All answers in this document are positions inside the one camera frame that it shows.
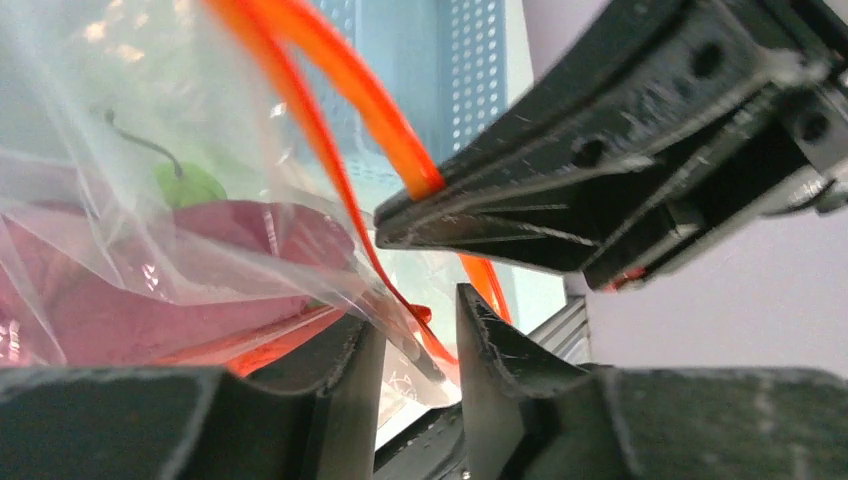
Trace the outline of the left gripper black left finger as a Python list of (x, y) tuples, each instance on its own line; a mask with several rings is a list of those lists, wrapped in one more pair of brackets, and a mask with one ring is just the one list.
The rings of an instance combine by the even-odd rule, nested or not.
[(5, 368), (5, 479), (368, 479), (384, 336), (345, 316), (241, 379), (220, 367)]

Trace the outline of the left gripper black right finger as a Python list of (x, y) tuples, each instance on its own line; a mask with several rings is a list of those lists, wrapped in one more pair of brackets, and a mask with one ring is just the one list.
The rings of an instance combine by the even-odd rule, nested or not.
[(456, 290), (476, 479), (843, 479), (847, 383), (792, 368), (593, 370)]

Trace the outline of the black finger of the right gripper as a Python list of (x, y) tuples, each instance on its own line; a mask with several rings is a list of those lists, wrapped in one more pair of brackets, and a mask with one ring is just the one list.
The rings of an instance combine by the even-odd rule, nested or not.
[(829, 50), (786, 1), (613, 1), (518, 102), (444, 162), (444, 190), (376, 216), (390, 249), (472, 249), (584, 228), (536, 226), (547, 193), (652, 167), (657, 154), (769, 88), (806, 87)]

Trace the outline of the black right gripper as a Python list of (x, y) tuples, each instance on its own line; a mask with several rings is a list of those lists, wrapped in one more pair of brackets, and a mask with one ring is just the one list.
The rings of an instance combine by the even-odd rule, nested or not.
[(827, 54), (804, 90), (766, 90), (650, 157), (604, 170), (605, 134), (567, 146), (549, 140), (577, 120), (612, 122), (599, 97), (563, 86), (531, 88), (509, 110), (532, 128), (510, 145), (566, 177), (458, 217), (460, 252), (557, 273), (593, 290), (631, 288), (667, 275), (759, 217), (820, 216), (847, 206), (847, 3), (764, 1), (800, 45)]

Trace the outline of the dark red toy fruit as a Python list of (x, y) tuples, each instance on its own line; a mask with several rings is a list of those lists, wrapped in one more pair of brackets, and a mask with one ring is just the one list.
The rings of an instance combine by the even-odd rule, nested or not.
[(354, 241), (299, 204), (224, 200), (136, 218), (58, 201), (1, 209), (1, 362), (141, 365), (293, 329), (365, 289)]

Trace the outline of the green toy pepper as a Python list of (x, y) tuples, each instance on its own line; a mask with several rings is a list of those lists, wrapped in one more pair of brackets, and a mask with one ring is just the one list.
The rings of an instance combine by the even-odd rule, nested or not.
[(178, 160), (162, 145), (135, 135), (115, 123), (115, 112), (107, 109), (104, 120), (124, 140), (163, 156), (167, 162), (157, 164), (153, 175), (164, 202), (172, 209), (179, 209), (228, 198), (225, 188), (206, 170), (198, 165)]

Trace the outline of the clear zip bag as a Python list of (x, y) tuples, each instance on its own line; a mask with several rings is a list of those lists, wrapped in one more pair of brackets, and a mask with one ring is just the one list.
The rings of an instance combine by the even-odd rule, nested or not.
[(1, 5), (1, 363), (224, 365), (248, 375), (344, 313), (388, 342), (383, 385), (461, 396), (453, 288), (489, 262), (380, 253), (377, 205), (427, 190), (494, 118), (500, 6), (460, 39), (454, 119), (432, 45), (379, 62), (351, 1)]

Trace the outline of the red toy chili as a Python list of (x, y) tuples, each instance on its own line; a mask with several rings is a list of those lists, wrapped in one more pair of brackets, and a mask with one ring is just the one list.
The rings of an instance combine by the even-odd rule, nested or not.
[(138, 321), (134, 352), (163, 364), (224, 364), (245, 376), (278, 360), (351, 314), (418, 351), (409, 315), (386, 302), (360, 308), (309, 306), (292, 298), (177, 306), (162, 304)]

